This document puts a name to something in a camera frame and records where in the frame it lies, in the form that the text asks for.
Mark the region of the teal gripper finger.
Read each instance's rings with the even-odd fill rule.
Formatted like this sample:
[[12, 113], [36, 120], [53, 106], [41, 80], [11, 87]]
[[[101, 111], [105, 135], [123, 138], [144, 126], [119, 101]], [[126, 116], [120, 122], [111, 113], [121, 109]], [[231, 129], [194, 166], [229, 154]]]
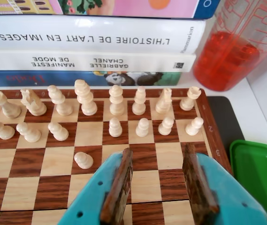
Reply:
[[130, 193], [133, 151], [111, 154], [58, 222], [59, 225], [121, 225]]
[[196, 225], [267, 225], [261, 204], [215, 159], [185, 144], [183, 173]]

